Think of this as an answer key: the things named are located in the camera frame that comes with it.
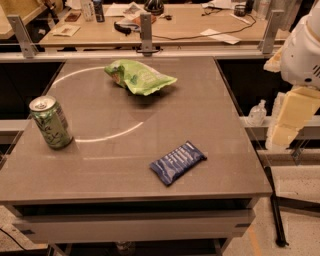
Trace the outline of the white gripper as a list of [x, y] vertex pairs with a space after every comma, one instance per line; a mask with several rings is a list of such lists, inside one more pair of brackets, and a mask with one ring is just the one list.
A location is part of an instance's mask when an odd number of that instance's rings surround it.
[[[287, 38], [283, 48], [266, 61], [263, 69], [281, 72], [294, 86], [320, 89], [320, 20], [317, 14], [304, 16]], [[320, 91], [293, 87], [279, 93], [274, 101], [265, 146], [285, 150], [320, 108]]]

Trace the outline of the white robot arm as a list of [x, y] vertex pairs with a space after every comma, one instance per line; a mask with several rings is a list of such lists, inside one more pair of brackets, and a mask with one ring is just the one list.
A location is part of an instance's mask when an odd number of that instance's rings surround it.
[[289, 147], [320, 108], [320, 1], [303, 16], [264, 69], [292, 85], [274, 101], [266, 148]]

